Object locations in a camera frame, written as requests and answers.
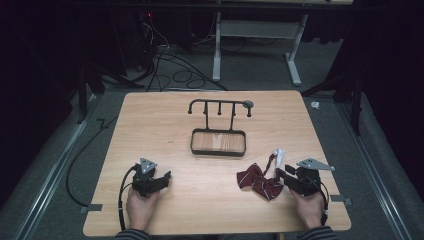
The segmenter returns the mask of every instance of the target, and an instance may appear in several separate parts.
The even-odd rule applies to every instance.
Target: sleeve
[[[116,240],[152,240],[152,237],[145,231],[136,229],[126,229],[116,234]]]
[[[337,240],[336,234],[329,226],[312,228],[297,236],[297,240]]]

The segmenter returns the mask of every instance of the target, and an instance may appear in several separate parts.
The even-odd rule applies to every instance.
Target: wooden table
[[[198,156],[190,150],[192,130],[205,127],[203,104],[194,99],[250,100],[252,117],[236,107],[234,130],[246,132],[243,157]],[[228,129],[231,106],[209,105],[210,128]],[[88,213],[87,236],[113,236],[120,231],[117,201],[127,170],[141,157],[158,164],[155,177],[172,172],[170,185],[161,191],[155,215],[147,231],[152,235],[290,232],[304,230],[295,202],[285,187],[267,201],[250,189],[240,189],[236,173],[257,163],[263,170],[276,149],[286,154],[283,164],[313,157],[327,163],[303,99],[297,91],[130,93],[126,96],[109,146],[92,204],[101,211]],[[333,175],[320,171],[329,194],[339,191]],[[342,202],[329,204],[327,224],[334,230],[350,228]]]

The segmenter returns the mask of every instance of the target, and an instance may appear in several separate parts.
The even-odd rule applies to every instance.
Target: cable
[[[119,214],[119,223],[121,224],[121,230],[124,231],[125,230],[125,220],[124,220],[124,209],[122,207],[122,193],[124,192],[125,188],[127,188],[129,185],[124,187],[124,184],[127,180],[128,175],[133,171],[133,170],[137,170],[136,168],[137,165],[131,167],[130,169],[128,169],[127,173],[125,173],[124,178],[122,179],[122,183],[121,183],[121,188],[119,189],[119,198],[118,198],[118,214]]]
[[[195,70],[195,72],[197,72],[205,81],[207,81],[207,82],[210,82],[210,83],[212,83],[212,84],[214,84],[214,85],[216,85],[216,86],[218,86],[219,88],[221,88],[221,89],[223,89],[223,90],[225,90],[225,91],[229,91],[225,86],[223,86],[222,84],[220,84],[220,83],[218,83],[218,82],[215,82],[215,81],[212,81],[212,80],[210,80],[207,76],[205,76],[201,71],[199,71],[196,67],[194,67],[192,64],[190,64],[189,62],[187,62],[186,60],[184,60],[184,59],[182,59],[182,58],[180,58],[180,57],[178,57],[178,56],[175,56],[175,55],[171,55],[171,54],[163,54],[163,56],[171,56],[171,57],[173,57],[173,58],[176,58],[176,59],[178,59],[178,60],[180,60],[180,61],[182,61],[182,62],[184,62],[185,64],[187,64],[188,66],[190,66],[191,68],[193,68],[194,70]]]
[[[66,192],[68,193],[69,197],[78,205],[82,206],[82,207],[88,207],[89,204],[87,203],[83,203],[82,201],[79,201],[77,198],[75,198],[71,192],[71,189],[69,187],[69,176],[71,174],[71,170],[72,167],[74,166],[76,160],[78,159],[78,157],[82,154],[82,152],[90,145],[91,142],[93,142],[93,140],[106,128],[109,127],[110,124],[112,124],[116,119],[118,118],[118,116],[114,117],[112,120],[110,120],[106,125],[104,125],[96,134],[94,134],[93,137],[91,137],[91,139],[87,142],[87,144],[84,145],[84,147],[77,153],[77,155],[74,157],[74,159],[72,160],[71,164],[69,165],[68,171],[66,173]]]

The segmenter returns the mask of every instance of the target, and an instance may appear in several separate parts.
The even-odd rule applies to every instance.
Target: red cloth
[[[259,193],[267,200],[276,198],[283,190],[282,185],[275,178],[266,179],[265,174],[268,171],[269,164],[264,173],[261,168],[256,164],[252,164],[246,171],[237,173],[237,183],[241,188],[252,186],[252,190]]]

